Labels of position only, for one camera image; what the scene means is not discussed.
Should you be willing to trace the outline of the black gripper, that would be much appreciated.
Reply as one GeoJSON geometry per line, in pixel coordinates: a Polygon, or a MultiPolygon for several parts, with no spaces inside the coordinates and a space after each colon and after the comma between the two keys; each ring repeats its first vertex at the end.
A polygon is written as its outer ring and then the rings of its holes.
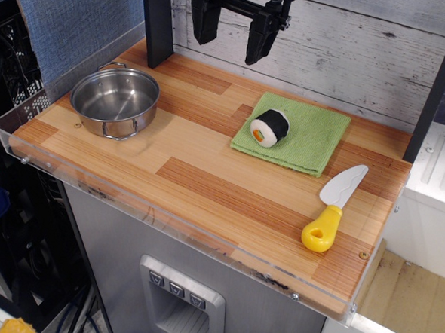
{"type": "Polygon", "coordinates": [[[223,8],[252,20],[247,39],[245,63],[252,65],[269,55],[280,29],[290,22],[290,6],[295,0],[191,0],[193,30],[199,44],[217,37],[223,8]]]}

